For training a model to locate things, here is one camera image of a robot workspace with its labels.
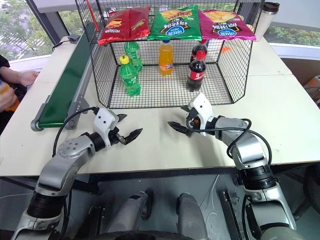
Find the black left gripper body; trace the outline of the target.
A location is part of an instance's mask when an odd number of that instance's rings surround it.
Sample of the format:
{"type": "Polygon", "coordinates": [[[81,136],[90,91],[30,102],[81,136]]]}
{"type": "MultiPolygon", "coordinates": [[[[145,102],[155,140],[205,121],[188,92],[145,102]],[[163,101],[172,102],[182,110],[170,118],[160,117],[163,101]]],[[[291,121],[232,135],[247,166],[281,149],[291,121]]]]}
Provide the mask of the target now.
{"type": "Polygon", "coordinates": [[[121,143],[124,145],[124,137],[119,134],[119,129],[116,127],[118,124],[118,115],[116,118],[112,119],[110,123],[110,130],[108,133],[108,139],[110,142],[110,145],[116,145],[118,143],[121,143]]]}

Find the person bare hand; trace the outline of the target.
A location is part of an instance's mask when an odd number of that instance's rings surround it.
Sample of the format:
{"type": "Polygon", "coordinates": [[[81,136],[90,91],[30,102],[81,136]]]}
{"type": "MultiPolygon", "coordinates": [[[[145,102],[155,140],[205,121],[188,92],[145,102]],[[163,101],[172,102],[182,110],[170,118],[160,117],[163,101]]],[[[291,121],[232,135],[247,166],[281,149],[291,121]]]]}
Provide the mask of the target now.
{"type": "Polygon", "coordinates": [[[38,71],[34,71],[34,70],[20,72],[19,73],[19,84],[24,87],[33,85],[39,74],[40,73],[38,71]]]}
{"type": "Polygon", "coordinates": [[[0,85],[0,111],[3,112],[8,108],[11,108],[18,101],[14,90],[6,84],[0,85]]]}

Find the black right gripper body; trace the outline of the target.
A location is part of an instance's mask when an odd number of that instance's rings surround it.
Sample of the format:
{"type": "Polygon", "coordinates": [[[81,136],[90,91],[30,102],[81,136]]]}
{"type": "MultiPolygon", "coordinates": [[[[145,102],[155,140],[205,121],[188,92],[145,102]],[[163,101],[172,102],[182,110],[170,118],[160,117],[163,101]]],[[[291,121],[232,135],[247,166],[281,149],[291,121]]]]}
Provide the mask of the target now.
{"type": "Polygon", "coordinates": [[[195,108],[192,108],[186,117],[186,135],[191,137],[194,134],[193,130],[199,130],[201,126],[200,118],[198,117],[198,112],[195,108]]]}

